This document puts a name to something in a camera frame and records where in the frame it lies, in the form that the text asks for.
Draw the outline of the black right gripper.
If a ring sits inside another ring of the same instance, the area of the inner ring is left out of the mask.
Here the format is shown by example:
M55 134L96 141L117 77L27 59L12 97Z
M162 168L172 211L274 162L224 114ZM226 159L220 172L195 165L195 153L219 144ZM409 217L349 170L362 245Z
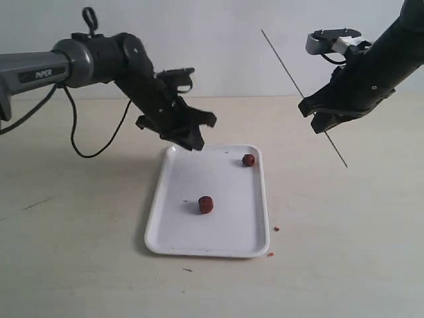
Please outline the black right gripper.
M304 117L313 114L311 127L316 134L358 116L365 116L394 93L396 69L393 66L339 66L327 89L305 97L298 108Z

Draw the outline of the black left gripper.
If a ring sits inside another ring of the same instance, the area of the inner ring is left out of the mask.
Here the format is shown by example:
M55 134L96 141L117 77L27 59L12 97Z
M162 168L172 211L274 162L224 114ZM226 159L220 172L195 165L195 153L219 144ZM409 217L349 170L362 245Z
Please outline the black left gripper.
M214 113L190 106L153 74L150 77L132 72L114 80L115 85L142 111L136 124L150 129L160 138L182 148L201 151L204 140L198 126L213 128L217 122Z

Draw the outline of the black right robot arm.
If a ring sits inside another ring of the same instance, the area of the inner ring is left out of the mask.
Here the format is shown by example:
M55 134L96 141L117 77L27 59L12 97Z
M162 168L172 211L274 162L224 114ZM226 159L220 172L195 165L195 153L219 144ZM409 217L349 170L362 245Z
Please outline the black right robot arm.
M323 58L344 56L329 83L299 104L319 134L369 114L423 65L423 2L404 1L399 17L374 42L350 28L316 30L305 49Z

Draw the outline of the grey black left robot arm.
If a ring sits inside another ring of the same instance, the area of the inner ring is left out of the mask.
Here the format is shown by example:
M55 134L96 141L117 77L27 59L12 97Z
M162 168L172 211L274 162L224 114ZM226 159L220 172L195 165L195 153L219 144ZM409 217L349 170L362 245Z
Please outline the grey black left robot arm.
M190 107L180 86L192 87L193 68L154 71L139 38L129 33L105 37L74 33L49 52L1 55L1 120L11 120L11 97L51 85L53 89L113 82L141 112L140 129L188 151L202 150L200 126L217 118Z

